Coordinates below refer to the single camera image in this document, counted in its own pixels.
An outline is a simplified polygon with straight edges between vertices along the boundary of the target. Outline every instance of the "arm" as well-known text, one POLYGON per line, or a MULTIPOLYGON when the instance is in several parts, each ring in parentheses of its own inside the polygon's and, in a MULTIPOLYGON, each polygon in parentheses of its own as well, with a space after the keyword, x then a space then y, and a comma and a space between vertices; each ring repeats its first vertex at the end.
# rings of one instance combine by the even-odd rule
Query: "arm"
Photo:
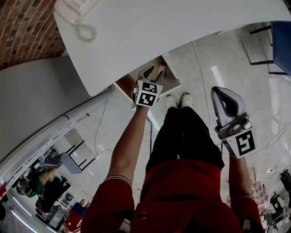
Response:
POLYGON ((113 150, 107 177, 120 175, 132 183, 148 110, 149 108, 142 106, 136 108, 133 118, 113 150))
POLYGON ((231 201, 243 196, 251 197, 251 179, 247 169, 246 159, 229 159, 229 192, 231 201))
POLYGON ((263 233, 258 206, 251 196, 251 179, 246 159, 230 156, 229 192, 231 209, 241 222, 243 232, 263 233))
POLYGON ((130 183, 133 181, 148 110, 147 107, 137 107, 133 118, 115 146, 107 178, 98 187, 82 220, 81 233, 92 232, 92 230, 117 232, 123 220, 131 218, 134 202, 130 183))

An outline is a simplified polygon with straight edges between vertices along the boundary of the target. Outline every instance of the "gray floor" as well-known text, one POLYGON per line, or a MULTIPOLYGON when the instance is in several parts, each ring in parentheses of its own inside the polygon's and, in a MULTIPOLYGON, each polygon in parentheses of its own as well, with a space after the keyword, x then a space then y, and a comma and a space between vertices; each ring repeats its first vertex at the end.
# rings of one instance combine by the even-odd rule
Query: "gray floor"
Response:
MULTIPOLYGON (((268 192, 279 191, 283 188, 277 175, 270 179, 274 172, 281 172, 291 164, 290 151, 290 126, 284 127, 290 122, 291 113, 291 79, 289 76, 273 76, 268 71, 277 71, 275 66, 268 67, 250 66, 249 58, 252 61, 263 61, 271 58, 271 47, 269 38, 265 32, 259 35, 249 35, 249 28, 232 30, 220 35, 209 35, 195 41, 199 59, 201 61, 206 90, 208 95, 208 104, 211 117, 211 137, 216 144, 220 143, 214 127, 216 126, 216 117, 210 100, 210 89, 213 86, 224 86, 239 95, 245 101, 247 110, 251 116, 251 122, 256 127, 257 151, 265 148, 254 156, 247 158, 249 170, 252 167, 256 169, 256 175, 259 181, 265 183, 268 192), (272 173, 265 173, 267 168, 274 168, 272 173)), ((170 52, 180 55, 176 61, 177 70, 180 73, 182 87, 173 94, 177 100, 183 92, 189 92, 194 96, 194 109, 209 125, 209 114, 207 109, 206 94, 203 86, 203 79, 197 57, 193 57, 195 50, 192 44, 184 45, 170 52)), ((162 125, 166 114, 163 98, 151 110, 159 126, 162 125)), ((94 138, 101 119, 103 108, 90 116, 87 121, 81 122, 77 127, 80 136, 86 141, 89 149, 95 152, 94 138)), ((67 177, 68 181, 74 187, 75 193, 85 191, 89 196, 93 196, 98 186, 107 175, 111 152, 103 149, 113 150, 116 142, 121 136, 123 130, 131 119, 131 103, 116 90, 113 96, 108 100, 105 113, 100 124, 96 137, 97 152, 101 152, 99 161, 91 164, 81 175, 71 175, 61 167, 60 173, 67 177)), ((153 131, 153 140, 157 131, 153 131)), ((140 156, 135 169, 135 178, 133 189, 141 189, 145 176, 145 166, 149 158, 149 126, 146 123, 145 135, 140 150, 140 156)), ((65 139, 56 144, 56 148, 65 151, 67 142, 65 139)), ((221 197, 225 200, 229 194, 228 191, 228 153, 223 152, 225 168, 221 176, 221 197)))

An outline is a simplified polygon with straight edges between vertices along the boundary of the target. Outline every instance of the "sleeve stripe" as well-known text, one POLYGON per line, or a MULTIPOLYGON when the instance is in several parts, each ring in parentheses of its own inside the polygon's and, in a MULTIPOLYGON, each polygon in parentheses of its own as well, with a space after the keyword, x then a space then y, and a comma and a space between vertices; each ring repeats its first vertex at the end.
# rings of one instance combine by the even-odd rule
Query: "sleeve stripe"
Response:
POLYGON ((243 196, 243 197, 240 197, 239 199, 237 199, 236 201, 239 201, 239 200, 241 200, 243 198, 250 198, 250 199, 255 201, 255 199, 253 197, 251 197, 251 196, 243 196))
POLYGON ((129 181, 129 179, 127 179, 127 178, 124 177, 124 176, 120 176, 120 175, 109 176, 109 177, 107 177, 107 178, 104 180, 104 182, 107 181, 107 180, 111 180, 111 179, 120 179, 120 180, 123 180, 123 181, 127 182, 127 183, 130 185, 130 187, 131 187, 131 182, 129 181))
POLYGON ((76 230, 72 231, 72 232, 79 232, 81 230, 81 227, 78 227, 76 230))

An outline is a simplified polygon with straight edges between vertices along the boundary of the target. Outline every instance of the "table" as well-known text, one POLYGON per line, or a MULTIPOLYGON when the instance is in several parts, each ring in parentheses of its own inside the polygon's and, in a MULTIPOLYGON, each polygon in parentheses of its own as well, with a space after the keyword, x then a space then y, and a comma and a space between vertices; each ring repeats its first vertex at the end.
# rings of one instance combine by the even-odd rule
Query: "table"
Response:
POLYGON ((263 21, 291 20, 282 0, 101 0, 83 19, 85 44, 55 12, 60 34, 91 96, 144 63, 203 36, 263 21))

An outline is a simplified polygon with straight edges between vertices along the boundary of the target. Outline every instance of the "chair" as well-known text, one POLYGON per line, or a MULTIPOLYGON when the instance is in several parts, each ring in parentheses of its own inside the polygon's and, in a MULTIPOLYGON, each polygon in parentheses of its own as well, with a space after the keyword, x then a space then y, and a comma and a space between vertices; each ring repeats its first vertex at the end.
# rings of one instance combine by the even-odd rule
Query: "chair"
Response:
POLYGON ((72 173, 72 174, 80 174, 80 173, 82 173, 82 171, 84 171, 95 160, 95 158, 93 158, 83 168, 81 168, 81 166, 87 161, 87 159, 85 159, 79 165, 73 160, 73 158, 71 157, 71 154, 76 149, 78 149, 83 143, 84 143, 84 141, 82 141, 76 147, 75 147, 75 145, 73 145, 65 153, 61 153, 60 155, 57 155, 57 156, 51 158, 50 160, 48 160, 48 161, 44 162, 43 164, 41 164, 40 167, 51 167, 51 166, 56 167, 56 166, 58 166, 60 164, 60 162, 62 162, 63 165, 69 170, 70 173, 72 173))
POLYGON ((290 75, 291 76, 291 22, 289 21, 274 21, 270 26, 263 27, 250 34, 255 34, 261 31, 272 31, 273 60, 251 62, 252 66, 263 64, 276 64, 284 72, 269 72, 272 75, 290 75))

